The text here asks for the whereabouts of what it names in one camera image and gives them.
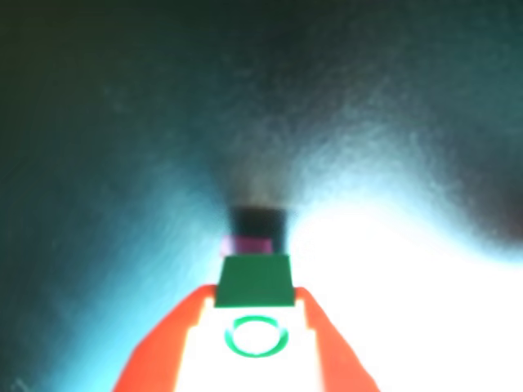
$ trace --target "green circle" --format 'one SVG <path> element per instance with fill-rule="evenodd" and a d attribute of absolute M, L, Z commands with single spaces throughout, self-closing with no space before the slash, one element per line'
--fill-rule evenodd
<path fill-rule="evenodd" d="M 253 353 L 248 353 L 247 351 L 243 351 L 236 346 L 235 340 L 233 339 L 233 334 L 235 333 L 236 328 L 238 328 L 240 325 L 249 323 L 251 321 L 260 321 L 262 323 L 267 323 L 267 324 L 272 325 L 273 327 L 278 328 L 279 341 L 278 341 L 278 343 L 276 343 L 276 345 L 272 349 L 267 350 L 263 353 L 253 354 Z M 275 319 L 273 319 L 271 317 L 267 317 L 267 316 L 244 316 L 244 317 L 237 318 L 232 323 L 232 328 L 228 328 L 226 330 L 226 343 L 229 346 L 229 348 L 231 350 L 233 350 L 236 354 L 242 355 L 247 358 L 270 357 L 271 355 L 277 354 L 281 350 L 283 350 L 284 347 L 287 345 L 287 342 L 288 342 L 287 329 L 282 328 Z"/>

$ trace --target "green square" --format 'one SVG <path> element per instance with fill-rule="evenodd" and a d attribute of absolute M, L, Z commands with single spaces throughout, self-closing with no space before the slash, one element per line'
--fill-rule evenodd
<path fill-rule="evenodd" d="M 288 256 L 228 256 L 221 271 L 215 306 L 294 306 Z"/>

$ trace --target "dark background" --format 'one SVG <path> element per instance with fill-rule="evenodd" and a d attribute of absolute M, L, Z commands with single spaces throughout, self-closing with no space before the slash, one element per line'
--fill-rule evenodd
<path fill-rule="evenodd" d="M 0 390 L 107 390 L 233 204 L 392 200 L 522 260 L 521 1 L 69 3 L 0 4 Z"/>

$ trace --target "orange toy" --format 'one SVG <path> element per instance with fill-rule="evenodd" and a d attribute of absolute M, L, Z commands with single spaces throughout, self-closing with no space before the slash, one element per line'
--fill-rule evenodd
<path fill-rule="evenodd" d="M 315 331 L 323 384 L 319 389 L 324 392 L 378 392 L 372 377 L 313 296 L 302 287 L 294 292 L 296 301 L 304 304 L 307 327 Z M 216 293 L 217 286 L 202 286 L 164 318 L 136 347 L 114 392 L 176 392 L 188 331 L 199 324 L 205 300 L 215 299 Z M 219 367 L 220 361 L 215 362 L 213 366 Z M 201 377 L 205 377 L 205 369 L 201 369 Z M 228 389 L 227 385 L 214 385 L 213 390 Z"/>

